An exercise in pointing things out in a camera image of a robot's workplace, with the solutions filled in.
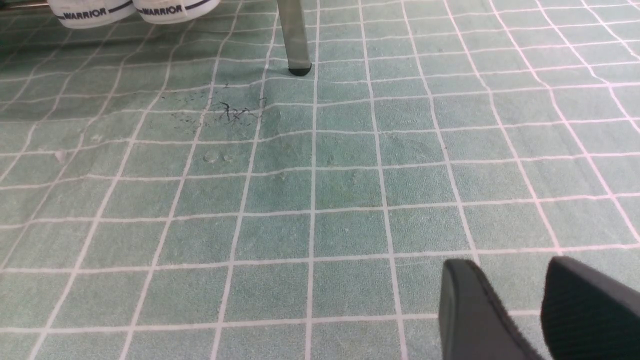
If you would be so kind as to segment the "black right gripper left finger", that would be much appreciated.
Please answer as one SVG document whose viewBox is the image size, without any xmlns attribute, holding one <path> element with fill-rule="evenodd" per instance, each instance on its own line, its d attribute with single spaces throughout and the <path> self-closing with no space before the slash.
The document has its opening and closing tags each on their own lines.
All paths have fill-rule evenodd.
<svg viewBox="0 0 640 360">
<path fill-rule="evenodd" d="M 439 338 L 444 360 L 541 360 L 473 260 L 443 263 Z"/>
</svg>

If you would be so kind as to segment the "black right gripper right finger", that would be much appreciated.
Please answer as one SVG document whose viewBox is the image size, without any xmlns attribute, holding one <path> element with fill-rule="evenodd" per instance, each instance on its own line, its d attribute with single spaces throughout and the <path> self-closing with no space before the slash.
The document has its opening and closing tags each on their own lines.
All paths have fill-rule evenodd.
<svg viewBox="0 0 640 360">
<path fill-rule="evenodd" d="M 637 360 L 640 294 L 569 256 L 551 258 L 541 306 L 554 360 Z"/>
</svg>

